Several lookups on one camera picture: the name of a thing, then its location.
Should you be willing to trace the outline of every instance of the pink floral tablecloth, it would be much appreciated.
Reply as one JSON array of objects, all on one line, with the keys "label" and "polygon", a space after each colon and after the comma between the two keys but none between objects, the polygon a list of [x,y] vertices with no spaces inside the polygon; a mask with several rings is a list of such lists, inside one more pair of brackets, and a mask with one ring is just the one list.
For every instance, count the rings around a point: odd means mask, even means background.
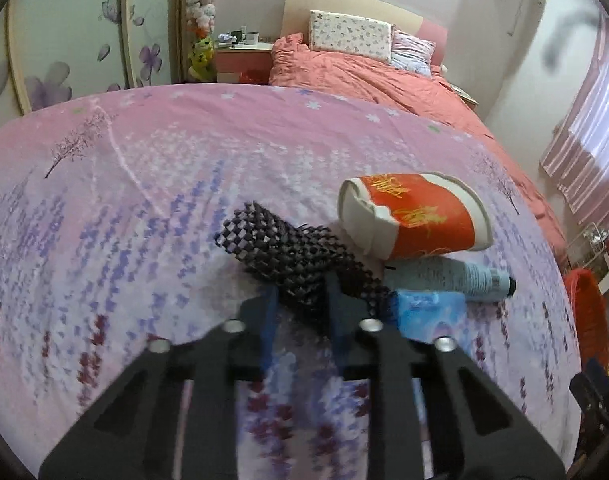
[{"label": "pink floral tablecloth", "polygon": [[[345,178],[416,171],[484,200],[495,244],[458,257],[509,270],[517,292],[470,304],[456,337],[570,465],[569,301],[502,167],[442,124],[275,87],[111,92],[0,131],[0,432],[37,473],[148,337],[186,342],[234,315],[258,283],[213,234],[243,202],[337,230]],[[241,479],[365,478],[367,385],[340,380],[328,343],[287,314],[264,384],[238,390]]]}]

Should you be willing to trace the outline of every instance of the black mesh fabric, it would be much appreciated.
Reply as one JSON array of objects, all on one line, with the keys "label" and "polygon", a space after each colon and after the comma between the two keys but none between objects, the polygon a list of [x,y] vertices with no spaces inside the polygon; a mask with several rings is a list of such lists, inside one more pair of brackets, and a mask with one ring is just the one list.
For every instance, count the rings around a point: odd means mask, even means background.
[{"label": "black mesh fabric", "polygon": [[281,302],[319,332],[327,332],[324,275],[329,270],[337,272],[345,294],[367,301],[372,316],[389,316],[389,289],[328,227],[296,228],[253,202],[236,209],[214,238],[255,277],[277,285]]}]

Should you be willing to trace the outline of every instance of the black bottle cap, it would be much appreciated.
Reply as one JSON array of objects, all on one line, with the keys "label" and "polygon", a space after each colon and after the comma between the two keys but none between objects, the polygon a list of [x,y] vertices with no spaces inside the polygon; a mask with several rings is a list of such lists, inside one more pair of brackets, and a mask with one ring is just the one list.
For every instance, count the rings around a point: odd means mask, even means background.
[{"label": "black bottle cap", "polygon": [[517,289],[517,282],[513,278],[509,276],[508,279],[508,294],[507,298],[511,298],[515,294],[515,290]]}]

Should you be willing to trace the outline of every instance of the yellow plush toy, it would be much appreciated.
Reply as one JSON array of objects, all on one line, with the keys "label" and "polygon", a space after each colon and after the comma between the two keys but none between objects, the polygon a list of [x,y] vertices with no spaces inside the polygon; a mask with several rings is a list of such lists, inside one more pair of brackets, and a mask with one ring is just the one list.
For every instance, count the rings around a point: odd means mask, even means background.
[{"label": "yellow plush toy", "polygon": [[188,59],[191,67],[188,73],[200,83],[213,83],[216,81],[216,67],[214,67],[214,42],[208,36],[193,46]]}]

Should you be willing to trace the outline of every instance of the crushed paper cup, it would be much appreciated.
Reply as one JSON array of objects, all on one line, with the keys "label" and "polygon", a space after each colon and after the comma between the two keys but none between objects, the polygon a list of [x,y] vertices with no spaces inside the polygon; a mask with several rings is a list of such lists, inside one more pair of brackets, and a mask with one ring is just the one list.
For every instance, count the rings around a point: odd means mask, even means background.
[{"label": "crushed paper cup", "polygon": [[386,173],[345,180],[337,214],[364,254],[381,260],[493,244],[491,221],[478,194],[442,173]]}]

